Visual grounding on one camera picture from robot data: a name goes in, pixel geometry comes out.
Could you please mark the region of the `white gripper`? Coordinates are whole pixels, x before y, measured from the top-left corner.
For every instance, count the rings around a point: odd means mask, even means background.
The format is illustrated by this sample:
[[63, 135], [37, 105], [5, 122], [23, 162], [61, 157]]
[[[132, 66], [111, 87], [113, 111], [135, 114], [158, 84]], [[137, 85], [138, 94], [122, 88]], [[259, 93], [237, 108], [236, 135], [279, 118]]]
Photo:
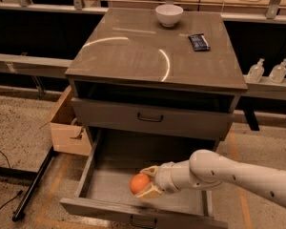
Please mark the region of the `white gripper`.
[[165, 194], [173, 194], [175, 192], [175, 186], [172, 179], [173, 163], [168, 162], [160, 166], [150, 166], [140, 171], [141, 174], [145, 174], [148, 177], [155, 177], [154, 185], [152, 182], [148, 184], [142, 191], [135, 196], [138, 199], [156, 199], [160, 198], [162, 192]]

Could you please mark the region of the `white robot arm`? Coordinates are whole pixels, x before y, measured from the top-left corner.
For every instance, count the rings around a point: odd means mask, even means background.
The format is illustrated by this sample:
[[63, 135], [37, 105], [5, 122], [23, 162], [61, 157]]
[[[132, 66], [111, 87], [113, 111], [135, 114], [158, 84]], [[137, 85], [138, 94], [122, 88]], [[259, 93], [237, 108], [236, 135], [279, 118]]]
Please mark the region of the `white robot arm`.
[[150, 182], [134, 195], [160, 198], [184, 189], [208, 190], [231, 183], [286, 208], [286, 171], [233, 161], [208, 150], [198, 150], [181, 162], [167, 162], [140, 171]]

